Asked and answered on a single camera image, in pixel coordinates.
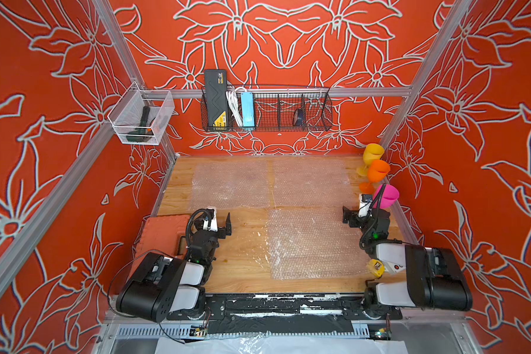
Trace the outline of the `yellow plastic wine glass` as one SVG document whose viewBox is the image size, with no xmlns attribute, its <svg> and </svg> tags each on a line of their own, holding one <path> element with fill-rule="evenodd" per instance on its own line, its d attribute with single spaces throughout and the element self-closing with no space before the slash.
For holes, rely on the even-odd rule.
<svg viewBox="0 0 531 354">
<path fill-rule="evenodd" d="M 362 155 L 364 166 L 357 168 L 357 174 L 360 177 L 366 177 L 371 164 L 374 161 L 379 160 L 384 155 L 384 153 L 385 149 L 381 145 L 376 143 L 368 144 L 364 149 L 364 153 Z"/>
</svg>

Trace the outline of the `pink plastic wine glass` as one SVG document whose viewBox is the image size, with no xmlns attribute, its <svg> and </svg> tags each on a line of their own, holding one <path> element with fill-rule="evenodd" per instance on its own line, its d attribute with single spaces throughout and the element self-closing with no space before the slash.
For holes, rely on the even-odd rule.
<svg viewBox="0 0 531 354">
<path fill-rule="evenodd" d="M 391 184 L 382 184 L 378 186 L 373 197 L 375 198 L 378 194 L 381 195 L 378 202 L 381 209 L 391 207 L 400 197 L 399 190 Z"/>
</svg>

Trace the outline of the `bubble pink glass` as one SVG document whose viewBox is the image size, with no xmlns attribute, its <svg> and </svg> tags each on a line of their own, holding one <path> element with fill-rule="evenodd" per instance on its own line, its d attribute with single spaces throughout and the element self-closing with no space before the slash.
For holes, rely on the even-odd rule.
<svg viewBox="0 0 531 354">
<path fill-rule="evenodd" d="M 270 195 L 266 162 L 205 162 L 194 169 L 190 208 L 266 208 Z"/>
</svg>

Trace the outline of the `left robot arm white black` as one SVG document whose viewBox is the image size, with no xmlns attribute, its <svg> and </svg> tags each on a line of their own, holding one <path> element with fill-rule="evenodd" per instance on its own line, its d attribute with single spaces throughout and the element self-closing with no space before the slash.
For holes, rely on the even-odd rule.
<svg viewBox="0 0 531 354">
<path fill-rule="evenodd" d="M 231 218 L 219 226 L 212 207 L 192 215 L 149 218 L 138 243 L 139 255 L 128 267 L 131 273 L 115 301 L 116 314 L 154 323 L 181 312 L 202 315 L 204 285 L 216 249 L 231 234 Z"/>
</svg>

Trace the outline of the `orange plastic wine glass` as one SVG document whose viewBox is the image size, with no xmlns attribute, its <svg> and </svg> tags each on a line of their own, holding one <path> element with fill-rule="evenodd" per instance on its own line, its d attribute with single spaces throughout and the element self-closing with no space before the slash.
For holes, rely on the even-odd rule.
<svg viewBox="0 0 531 354">
<path fill-rule="evenodd" d="M 390 166 L 387 162 L 380 159 L 374 160 L 368 168 L 367 180 L 359 185 L 361 194 L 373 194 L 375 191 L 375 184 L 382 181 L 390 171 Z"/>
</svg>

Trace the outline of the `clear bubble wrap sheet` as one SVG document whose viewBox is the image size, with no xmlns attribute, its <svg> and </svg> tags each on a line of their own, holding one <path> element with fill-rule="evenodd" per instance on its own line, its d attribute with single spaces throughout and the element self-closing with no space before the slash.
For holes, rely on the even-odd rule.
<svg viewBox="0 0 531 354">
<path fill-rule="evenodd" d="M 345 162 L 335 158 L 291 157 L 273 162 L 273 198 L 277 206 L 356 206 Z"/>
</svg>

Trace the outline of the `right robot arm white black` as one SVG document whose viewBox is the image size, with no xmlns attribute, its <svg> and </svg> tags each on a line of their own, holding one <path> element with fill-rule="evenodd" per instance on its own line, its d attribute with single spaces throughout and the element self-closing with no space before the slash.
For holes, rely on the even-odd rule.
<svg viewBox="0 0 531 354">
<path fill-rule="evenodd" d="M 389 238 L 390 213 L 342 208 L 342 222 L 361 230 L 359 246 L 370 257 L 376 279 L 405 273 L 403 282 L 368 281 L 362 300 L 367 317 L 379 319 L 396 308 L 469 311 L 473 297 L 454 253 Z"/>
</svg>

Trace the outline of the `bubble orange glass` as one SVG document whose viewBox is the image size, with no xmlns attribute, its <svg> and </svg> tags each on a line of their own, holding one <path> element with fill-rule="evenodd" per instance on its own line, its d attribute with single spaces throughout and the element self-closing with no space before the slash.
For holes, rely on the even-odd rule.
<svg viewBox="0 0 531 354">
<path fill-rule="evenodd" d="M 269 263 L 277 280 L 360 277 L 369 256 L 361 230 L 342 223 L 339 208 L 273 209 L 268 214 Z"/>
</svg>

